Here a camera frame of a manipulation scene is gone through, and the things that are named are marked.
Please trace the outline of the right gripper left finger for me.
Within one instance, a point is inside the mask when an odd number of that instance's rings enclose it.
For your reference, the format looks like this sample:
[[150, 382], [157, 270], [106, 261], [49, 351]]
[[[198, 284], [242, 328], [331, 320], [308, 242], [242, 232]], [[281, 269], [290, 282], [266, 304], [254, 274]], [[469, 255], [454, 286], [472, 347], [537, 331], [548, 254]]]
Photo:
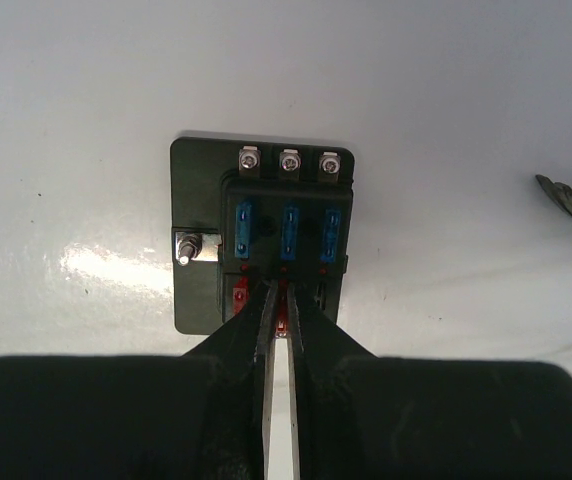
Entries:
[[0, 479], [262, 479], [276, 282], [180, 356], [0, 356]]

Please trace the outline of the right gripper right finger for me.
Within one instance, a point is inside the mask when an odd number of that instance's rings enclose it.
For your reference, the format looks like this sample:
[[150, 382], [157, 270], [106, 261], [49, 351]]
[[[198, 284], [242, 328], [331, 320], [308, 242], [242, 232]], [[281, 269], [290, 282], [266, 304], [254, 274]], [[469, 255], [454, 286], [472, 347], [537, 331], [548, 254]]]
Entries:
[[572, 479], [572, 376], [545, 362], [379, 357], [287, 292], [299, 479]]

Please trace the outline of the red blade fuse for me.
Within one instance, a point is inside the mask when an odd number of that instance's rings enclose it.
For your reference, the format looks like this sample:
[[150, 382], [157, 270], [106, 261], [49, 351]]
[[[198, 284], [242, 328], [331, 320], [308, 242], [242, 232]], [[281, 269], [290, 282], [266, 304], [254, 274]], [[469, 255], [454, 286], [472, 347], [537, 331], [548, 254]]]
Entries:
[[248, 278], [242, 276], [233, 286], [232, 292], [232, 310], [233, 315], [239, 314], [245, 307], [249, 298], [249, 281]]

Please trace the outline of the small red fuse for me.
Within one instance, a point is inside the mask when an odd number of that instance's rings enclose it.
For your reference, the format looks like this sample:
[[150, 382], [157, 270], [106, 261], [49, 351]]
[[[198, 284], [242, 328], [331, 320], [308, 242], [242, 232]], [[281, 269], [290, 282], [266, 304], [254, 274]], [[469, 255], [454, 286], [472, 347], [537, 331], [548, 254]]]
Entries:
[[288, 304], [287, 299], [282, 298], [279, 301], [279, 305], [277, 308], [277, 320], [276, 320], [276, 330], [275, 330], [275, 337], [276, 338], [286, 338], [288, 336]]

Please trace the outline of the black fuse box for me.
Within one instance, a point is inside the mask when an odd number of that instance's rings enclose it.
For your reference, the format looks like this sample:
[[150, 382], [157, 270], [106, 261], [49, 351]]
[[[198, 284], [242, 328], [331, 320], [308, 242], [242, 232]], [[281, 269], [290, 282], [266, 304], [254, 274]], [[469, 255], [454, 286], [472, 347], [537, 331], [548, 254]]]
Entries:
[[[181, 136], [170, 146], [174, 324], [210, 335], [233, 315], [234, 284], [306, 289], [336, 320], [353, 206], [354, 154], [334, 145]], [[254, 205], [250, 258], [235, 257], [235, 210]], [[299, 209], [294, 261], [280, 257], [282, 216]]]

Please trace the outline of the blue blade fuse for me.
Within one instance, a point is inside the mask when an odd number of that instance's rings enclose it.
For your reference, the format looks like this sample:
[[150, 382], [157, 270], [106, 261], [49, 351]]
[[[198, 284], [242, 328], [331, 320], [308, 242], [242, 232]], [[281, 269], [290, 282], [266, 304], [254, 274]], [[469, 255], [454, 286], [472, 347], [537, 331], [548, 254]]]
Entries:
[[241, 260], [250, 258], [250, 246], [253, 235], [254, 205], [251, 200], [244, 200], [235, 210], [235, 257]]

